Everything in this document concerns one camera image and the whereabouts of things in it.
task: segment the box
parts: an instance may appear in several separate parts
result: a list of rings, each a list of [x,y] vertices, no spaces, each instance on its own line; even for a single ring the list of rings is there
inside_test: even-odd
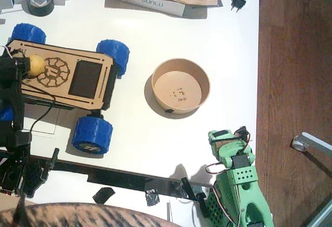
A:
[[[161,12],[166,12],[180,17],[182,17],[186,7],[183,4],[168,0],[121,0],[121,1],[129,4],[150,8],[153,10],[158,10]]]

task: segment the wooden floor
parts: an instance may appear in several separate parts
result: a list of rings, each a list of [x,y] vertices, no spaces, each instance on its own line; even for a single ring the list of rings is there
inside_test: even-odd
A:
[[[259,20],[259,183],[275,226],[303,226],[332,198],[332,158],[290,148],[332,143],[332,0],[260,0]]]

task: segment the black tape roll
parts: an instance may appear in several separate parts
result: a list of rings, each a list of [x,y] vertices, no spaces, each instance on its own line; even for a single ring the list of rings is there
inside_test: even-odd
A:
[[[54,0],[26,0],[29,12],[38,17],[49,15],[54,9]]]

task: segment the black cable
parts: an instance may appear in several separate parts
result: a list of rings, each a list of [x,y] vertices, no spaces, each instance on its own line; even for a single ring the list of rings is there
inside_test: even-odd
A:
[[[17,204],[16,210],[14,212],[14,216],[12,219],[11,227],[17,227],[19,225],[24,227],[32,227],[29,217],[26,213],[25,207],[25,194],[21,195],[19,203]]]
[[[42,93],[44,93],[44,94],[52,97],[52,99],[53,99],[52,104],[49,106],[48,110],[41,117],[39,117],[37,120],[35,120],[35,122],[32,124],[32,126],[30,128],[30,132],[32,132],[32,129],[35,126],[35,124],[37,122],[39,122],[42,118],[44,118],[51,111],[51,109],[53,108],[53,106],[54,106],[54,104],[56,103],[57,100],[56,100],[56,97],[54,95],[51,95],[49,92],[46,92],[45,90],[42,90],[40,88],[37,88],[35,86],[32,86],[32,85],[24,83],[24,82],[22,82],[22,84],[24,84],[24,85],[26,85],[26,86],[28,86],[30,88],[36,89],[36,90],[38,90],[38,91],[40,91],[40,92],[42,92]]]

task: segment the engraved logo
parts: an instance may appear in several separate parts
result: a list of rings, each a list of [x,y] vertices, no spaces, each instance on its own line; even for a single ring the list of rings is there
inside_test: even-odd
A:
[[[46,58],[45,70],[37,77],[37,81],[45,87],[59,87],[68,80],[70,70],[68,64],[58,57]]]

